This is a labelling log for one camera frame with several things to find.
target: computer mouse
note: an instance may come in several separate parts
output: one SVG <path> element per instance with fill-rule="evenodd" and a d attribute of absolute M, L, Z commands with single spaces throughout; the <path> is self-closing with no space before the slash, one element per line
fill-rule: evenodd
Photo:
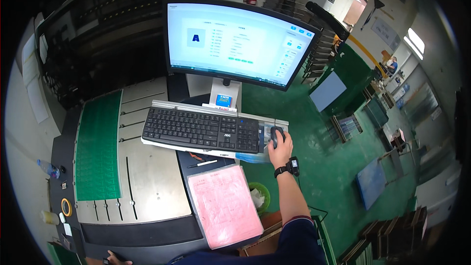
<path fill-rule="evenodd" d="M 273 140 L 273 148 L 275 149 L 278 145 L 278 142 L 277 142 L 277 137 L 276 137 L 276 132 L 275 131 L 279 131 L 281 133 L 281 136 L 283 137 L 283 142 L 285 142 L 285 133 L 283 132 L 283 128 L 280 127 L 280 126 L 273 126 L 271 127 L 270 129 L 270 134 L 271 134 L 271 139 Z"/>

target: taskbar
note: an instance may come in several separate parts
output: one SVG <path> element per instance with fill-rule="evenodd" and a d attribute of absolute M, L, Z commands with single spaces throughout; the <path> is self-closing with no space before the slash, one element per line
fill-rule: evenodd
<path fill-rule="evenodd" d="M 254 81 L 269 83 L 269 84 L 273 84 L 273 85 L 280 86 L 280 87 L 286 87 L 286 84 L 281 84 L 281 83 L 274 82 L 274 81 L 271 81 L 271 80 L 268 80 L 268 79 L 264 79 L 263 77 L 251 77 L 251 76 L 242 75 L 242 74 L 233 74 L 233 73 L 223 72 L 223 71 L 219 71 L 219 70 L 211 69 L 211 68 L 189 67 L 189 66 L 180 66 L 180 65 L 171 65 L 170 67 L 172 67 L 172 68 L 185 68 L 185 69 L 190 69 L 190 70 L 195 70 L 195 71 L 215 73 L 215 74 L 221 74 L 221 75 L 231 75 L 231 76 L 234 76 L 234 77 L 240 77 L 240 78 L 250 79 L 250 80 L 254 80 Z"/>

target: blue shirt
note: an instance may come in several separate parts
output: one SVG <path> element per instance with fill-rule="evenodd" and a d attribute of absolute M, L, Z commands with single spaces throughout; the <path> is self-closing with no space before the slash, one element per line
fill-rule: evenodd
<path fill-rule="evenodd" d="M 397 70 L 397 62 L 392 62 L 391 65 L 394 67 L 394 70 L 392 72 L 395 73 Z"/>
<path fill-rule="evenodd" d="M 324 250 L 317 244 L 317 232 L 312 219 L 299 216 L 283 226 L 278 249 L 273 254 L 239 257 L 215 252 L 195 252 L 175 262 L 175 265 L 251 265 L 251 264 L 326 264 Z"/>

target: green circuit board panel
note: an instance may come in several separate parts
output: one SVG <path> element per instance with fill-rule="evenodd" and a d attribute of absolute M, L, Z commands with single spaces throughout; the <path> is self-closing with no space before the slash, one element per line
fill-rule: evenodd
<path fill-rule="evenodd" d="M 121 197 L 118 169 L 118 121 L 122 91 L 86 102 L 75 148 L 77 200 Z"/>

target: marker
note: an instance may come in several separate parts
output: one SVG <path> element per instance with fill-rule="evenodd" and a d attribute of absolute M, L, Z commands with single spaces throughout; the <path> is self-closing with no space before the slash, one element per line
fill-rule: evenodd
<path fill-rule="evenodd" d="M 202 162 L 202 163 L 199 163 L 199 164 L 196 164 L 196 165 L 188 166 L 187 168 L 199 167 L 199 166 L 203 166 L 203 165 L 212 164 L 212 163 L 215 163 L 215 162 L 218 162 L 218 160 L 208 161 L 208 162 Z"/>

